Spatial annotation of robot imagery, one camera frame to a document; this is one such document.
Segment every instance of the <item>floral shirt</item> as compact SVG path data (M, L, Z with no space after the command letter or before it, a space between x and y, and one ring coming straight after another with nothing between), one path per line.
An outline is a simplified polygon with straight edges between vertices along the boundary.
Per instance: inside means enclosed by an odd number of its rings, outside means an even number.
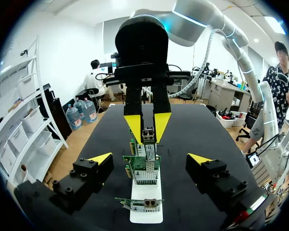
M266 76L263 78L263 81L267 81L271 87L273 101L276 109L277 123L278 127L281 128L289 107L289 104L286 100L286 93L289 92L289 80L288 83L281 81L277 77L276 68L278 68L278 73L284 74L280 64L277 67L271 66L268 69ZM286 75L289 79L289 72L285 73L284 75Z

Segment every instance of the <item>white storage bin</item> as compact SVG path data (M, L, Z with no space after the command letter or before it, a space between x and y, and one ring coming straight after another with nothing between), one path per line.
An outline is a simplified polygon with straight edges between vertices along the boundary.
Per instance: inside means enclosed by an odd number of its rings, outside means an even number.
M12 143L12 145L19 153L28 142L28 136L25 133L22 123L23 122L21 121L15 123L13 126L10 127L8 133L8 140Z
M17 91L22 100L33 94L35 90L35 73L21 78L17 82Z
M0 163L4 167L5 171L10 175L14 164L16 162L16 157L12 152L8 141L4 140L0 144Z
M242 118L236 118L235 122L233 123L233 127L242 127L245 123L246 112L233 112L235 116L239 116L241 113L243 114Z
M222 126L224 128L231 128L231 126L233 125L233 123L235 122L235 119L223 119L218 112L216 112L216 118L220 121L220 123L222 124Z
M40 153L50 156L55 149L52 133L49 131L42 131L37 137L35 145L38 147Z
M31 108L30 113L26 113L26 117L22 118L25 131L36 132L42 125L44 117L40 113L39 106Z

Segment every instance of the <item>computer monitor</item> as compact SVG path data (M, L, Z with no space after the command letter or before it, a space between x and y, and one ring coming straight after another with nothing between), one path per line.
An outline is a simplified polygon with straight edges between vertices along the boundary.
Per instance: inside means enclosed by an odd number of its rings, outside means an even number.
M257 153L251 153L246 155L246 160L250 168L253 168L260 161L259 157L257 156Z
M100 64L100 69L104 68L106 73L113 73L112 63Z

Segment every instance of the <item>person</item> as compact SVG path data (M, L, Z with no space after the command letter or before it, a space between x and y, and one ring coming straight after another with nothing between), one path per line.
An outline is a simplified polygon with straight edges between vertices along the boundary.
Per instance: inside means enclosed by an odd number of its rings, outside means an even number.
M275 43L275 50L279 59L279 64L275 67L269 67L263 81L267 81L270 85L276 110L278 128L280 130L289 108L289 54L286 46L279 41ZM242 153L245 154L263 136L263 113L260 111L257 120L250 130L250 139L246 142L242 149Z
M103 84L103 81L97 80L97 79L106 78L105 74L97 76L97 74L101 73L101 71L99 70L100 62L97 59L93 60L91 62L91 67L92 67L92 71L86 75L86 78L84 81L84 88L85 89L97 88L98 93L95 94L95 96L102 96L102 95L108 94L111 101L112 102L115 101L115 97L114 97L111 87L106 87L106 85ZM94 95L90 94L90 92L88 95L91 98L94 98Z

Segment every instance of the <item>black table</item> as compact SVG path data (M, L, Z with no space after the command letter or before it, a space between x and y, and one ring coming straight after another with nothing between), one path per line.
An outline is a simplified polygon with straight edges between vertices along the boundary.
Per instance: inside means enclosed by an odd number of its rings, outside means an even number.
M143 105L144 126L153 125L153 105ZM123 105L110 107L89 137L79 157L91 158L113 153L114 170L98 194L73 214L89 229L105 230L218 230L226 218L210 198L201 195L185 170L187 153L225 161L227 169L239 180L248 182L248 192L257 185L241 151L213 114L202 105L171 105L172 115L158 145L161 156L163 222L133 224L130 211L114 197L130 198L132 179L125 172L130 155L129 127L123 117Z

